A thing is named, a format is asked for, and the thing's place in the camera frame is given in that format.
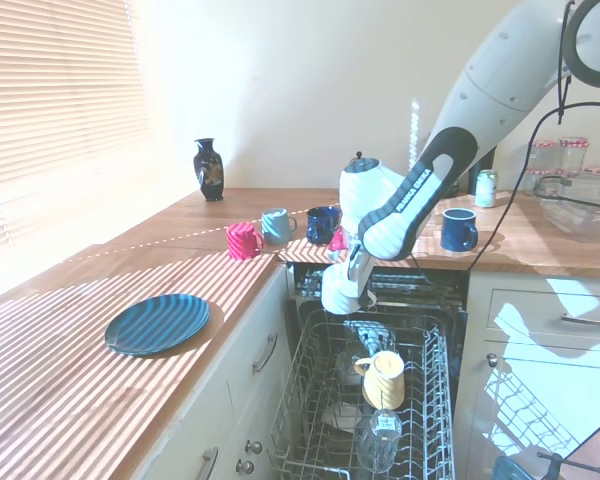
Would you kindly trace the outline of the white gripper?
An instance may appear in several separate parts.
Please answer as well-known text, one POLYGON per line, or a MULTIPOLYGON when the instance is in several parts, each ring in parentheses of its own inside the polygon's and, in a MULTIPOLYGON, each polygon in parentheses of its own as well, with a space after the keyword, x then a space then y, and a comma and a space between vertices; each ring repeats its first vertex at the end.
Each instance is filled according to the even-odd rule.
MULTIPOLYGON (((327 267, 321 281, 321 303, 323 308, 334 315, 348 315, 376 305, 376 295, 368 290, 373 265, 361 267, 349 278, 346 263, 327 267)), ((350 320, 349 329, 356 333, 361 344, 367 345, 369 325, 367 321, 350 320)), ((389 349, 389 330, 383 325, 375 325, 371 333, 373 351, 389 349)))

